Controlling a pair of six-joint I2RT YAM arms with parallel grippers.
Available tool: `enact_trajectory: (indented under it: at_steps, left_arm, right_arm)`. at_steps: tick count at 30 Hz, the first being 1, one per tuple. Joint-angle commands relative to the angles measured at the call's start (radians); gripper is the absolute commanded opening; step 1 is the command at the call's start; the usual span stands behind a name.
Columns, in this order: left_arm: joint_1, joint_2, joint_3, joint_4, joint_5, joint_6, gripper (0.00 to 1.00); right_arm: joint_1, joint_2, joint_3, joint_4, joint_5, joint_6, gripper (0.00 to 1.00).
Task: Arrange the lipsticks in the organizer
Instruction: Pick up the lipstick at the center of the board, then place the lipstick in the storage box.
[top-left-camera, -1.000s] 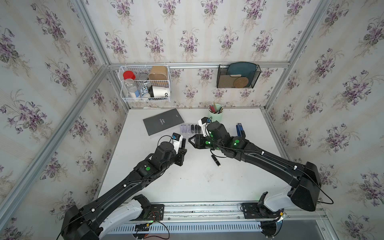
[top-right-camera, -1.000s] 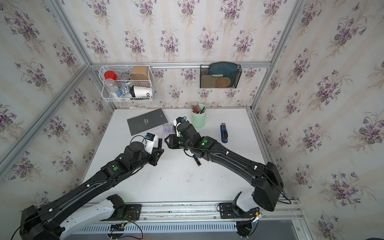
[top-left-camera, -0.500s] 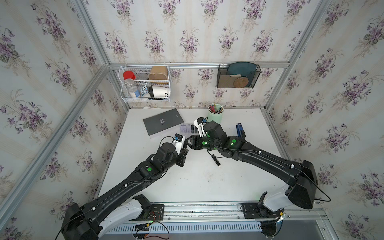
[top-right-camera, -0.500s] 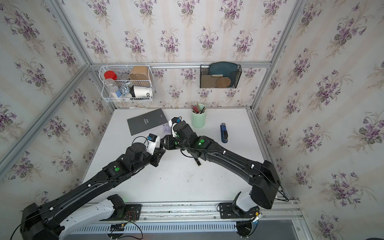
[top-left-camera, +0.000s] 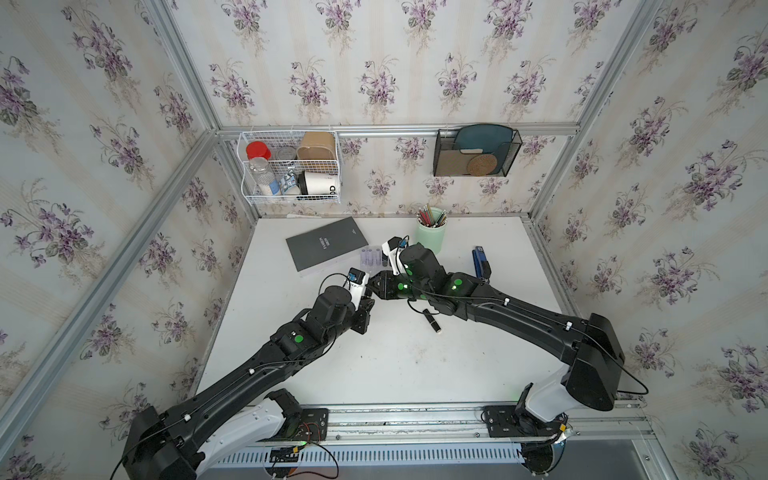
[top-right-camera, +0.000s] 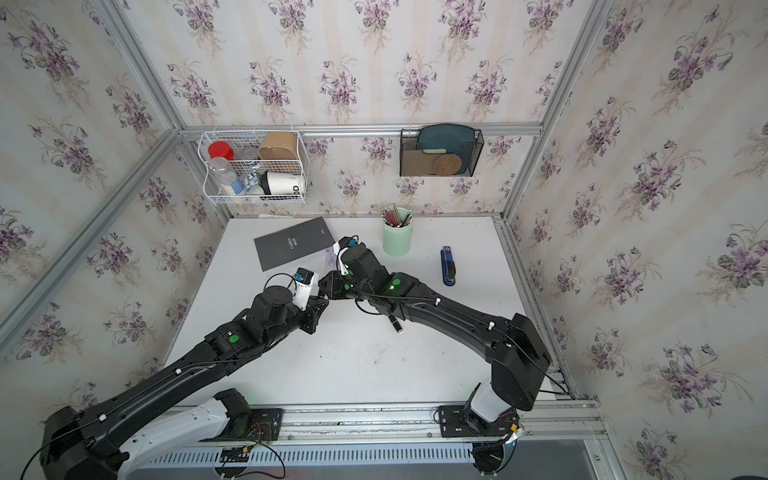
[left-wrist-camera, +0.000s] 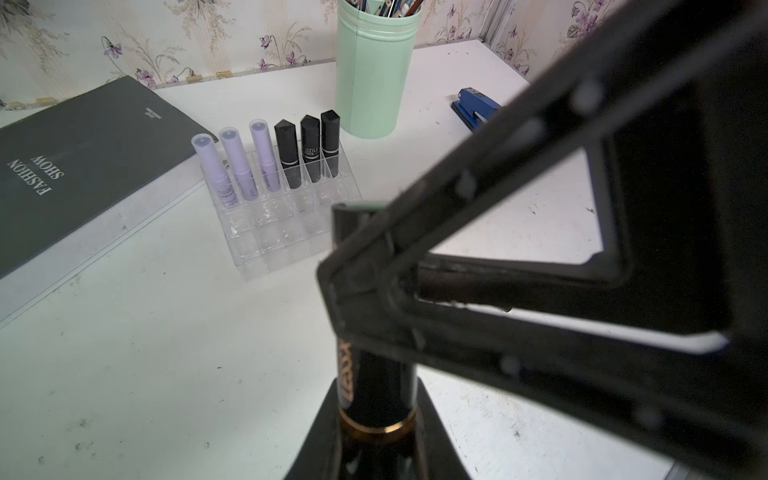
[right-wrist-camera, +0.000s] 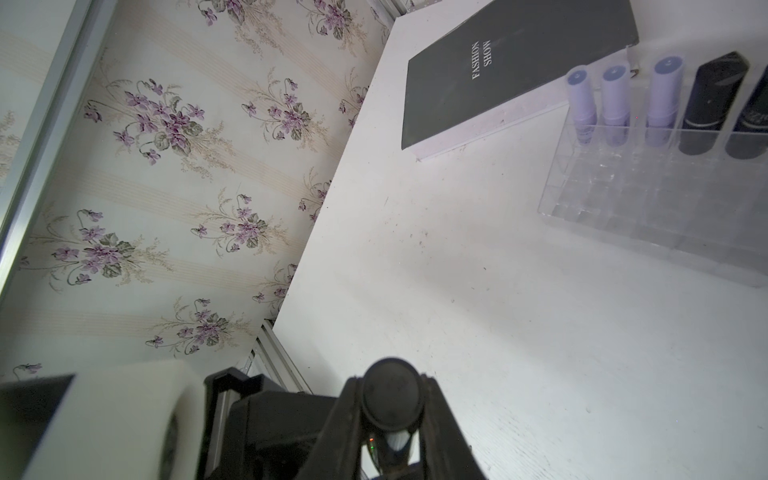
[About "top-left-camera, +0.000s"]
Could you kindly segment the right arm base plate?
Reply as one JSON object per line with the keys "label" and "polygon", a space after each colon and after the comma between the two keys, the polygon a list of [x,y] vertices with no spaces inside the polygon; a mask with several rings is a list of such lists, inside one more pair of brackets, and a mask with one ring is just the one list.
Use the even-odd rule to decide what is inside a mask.
{"label": "right arm base plate", "polygon": [[550,438],[562,433],[568,420],[568,415],[561,413],[554,420],[542,421],[517,404],[488,405],[481,411],[481,421],[491,438]]}

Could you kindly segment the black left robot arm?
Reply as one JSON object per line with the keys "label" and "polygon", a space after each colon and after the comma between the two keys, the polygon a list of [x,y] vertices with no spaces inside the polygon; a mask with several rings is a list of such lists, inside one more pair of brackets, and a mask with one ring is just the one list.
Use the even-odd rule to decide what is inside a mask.
{"label": "black left robot arm", "polygon": [[321,358],[346,331],[366,332],[374,299],[330,286],[281,325],[251,357],[191,398],[133,419],[120,467],[131,479],[196,479],[253,441],[298,421],[295,397],[280,383]]}

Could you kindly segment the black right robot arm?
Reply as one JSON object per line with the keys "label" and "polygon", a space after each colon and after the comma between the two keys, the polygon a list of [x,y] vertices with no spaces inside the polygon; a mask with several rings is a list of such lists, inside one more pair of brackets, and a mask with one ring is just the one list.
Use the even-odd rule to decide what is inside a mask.
{"label": "black right robot arm", "polygon": [[439,314],[489,325],[557,358],[561,367],[527,386],[519,399],[526,415],[550,422],[583,406],[614,408],[625,356],[611,322],[556,313],[494,288],[463,272],[448,272],[417,243],[396,247],[393,268],[374,275],[367,289],[382,300],[425,300]]}

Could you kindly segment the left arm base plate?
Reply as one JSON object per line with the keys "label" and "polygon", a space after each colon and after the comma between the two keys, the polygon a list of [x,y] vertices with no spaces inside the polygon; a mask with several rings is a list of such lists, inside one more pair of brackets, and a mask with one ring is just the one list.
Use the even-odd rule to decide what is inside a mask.
{"label": "left arm base plate", "polygon": [[303,409],[292,414],[269,441],[322,442],[327,438],[329,410],[327,408]]}

